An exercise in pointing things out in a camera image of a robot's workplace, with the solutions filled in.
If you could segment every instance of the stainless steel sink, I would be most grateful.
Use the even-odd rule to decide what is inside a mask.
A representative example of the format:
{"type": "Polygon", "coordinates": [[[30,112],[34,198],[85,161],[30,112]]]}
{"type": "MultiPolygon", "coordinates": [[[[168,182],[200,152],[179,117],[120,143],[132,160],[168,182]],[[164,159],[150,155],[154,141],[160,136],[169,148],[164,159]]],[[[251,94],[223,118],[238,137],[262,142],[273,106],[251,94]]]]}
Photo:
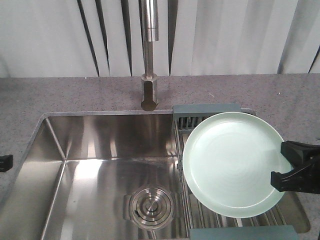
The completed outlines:
{"type": "Polygon", "coordinates": [[[287,208],[281,214],[252,219],[226,218],[202,206],[179,167],[190,133],[179,121],[171,111],[44,115],[1,203],[0,239],[176,239],[188,237],[190,228],[250,224],[308,230],[295,194],[279,203],[287,208]]]}

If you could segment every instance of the sink drain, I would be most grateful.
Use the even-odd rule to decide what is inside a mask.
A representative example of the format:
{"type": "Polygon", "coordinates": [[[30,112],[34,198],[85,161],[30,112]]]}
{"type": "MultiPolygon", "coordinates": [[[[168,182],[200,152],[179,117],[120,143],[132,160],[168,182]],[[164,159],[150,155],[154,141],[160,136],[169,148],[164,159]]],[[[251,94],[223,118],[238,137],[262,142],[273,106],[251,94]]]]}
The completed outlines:
{"type": "Polygon", "coordinates": [[[172,219],[173,200],[161,188],[145,188],[134,194],[130,201],[131,216],[140,228],[159,229],[172,219]]]}

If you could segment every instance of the plate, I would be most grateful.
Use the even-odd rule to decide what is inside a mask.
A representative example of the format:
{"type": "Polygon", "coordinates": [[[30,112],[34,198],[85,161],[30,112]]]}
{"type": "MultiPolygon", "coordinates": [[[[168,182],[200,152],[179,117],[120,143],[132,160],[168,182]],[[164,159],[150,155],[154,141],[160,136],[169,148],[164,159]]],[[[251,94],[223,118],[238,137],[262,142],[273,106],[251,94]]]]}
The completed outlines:
{"type": "Polygon", "coordinates": [[[292,167],[280,153],[282,137],[267,122],[242,112],[224,112],[201,122],[183,151],[183,173],[194,196],[210,210],[249,218],[271,209],[284,195],[271,172],[292,167]]]}

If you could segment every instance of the countertop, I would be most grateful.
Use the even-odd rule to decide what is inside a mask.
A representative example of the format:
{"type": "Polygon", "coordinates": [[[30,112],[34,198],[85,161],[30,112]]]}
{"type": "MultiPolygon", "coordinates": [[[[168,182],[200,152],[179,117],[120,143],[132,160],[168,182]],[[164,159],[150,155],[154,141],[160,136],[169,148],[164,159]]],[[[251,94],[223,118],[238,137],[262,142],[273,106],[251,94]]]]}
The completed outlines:
{"type": "MultiPolygon", "coordinates": [[[[251,108],[285,140],[320,145],[320,74],[174,76],[158,80],[157,109],[178,104],[237,103],[251,108]]],[[[0,173],[0,200],[10,190],[42,114],[140,110],[140,77],[0,78],[0,156],[14,166],[0,173]]],[[[299,193],[311,223],[301,240],[320,231],[320,195],[299,193]]]]}

